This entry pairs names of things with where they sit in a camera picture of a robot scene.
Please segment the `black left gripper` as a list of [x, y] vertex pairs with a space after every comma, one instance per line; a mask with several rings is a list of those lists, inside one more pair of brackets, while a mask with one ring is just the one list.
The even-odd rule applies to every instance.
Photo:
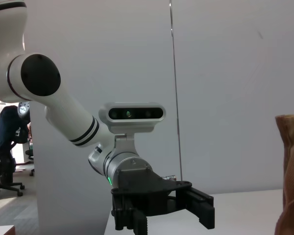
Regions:
[[188, 181], [165, 180], [148, 169], [121, 171], [111, 190], [115, 230], [147, 235], [147, 217], [188, 210], [207, 229], [215, 228], [214, 198]]

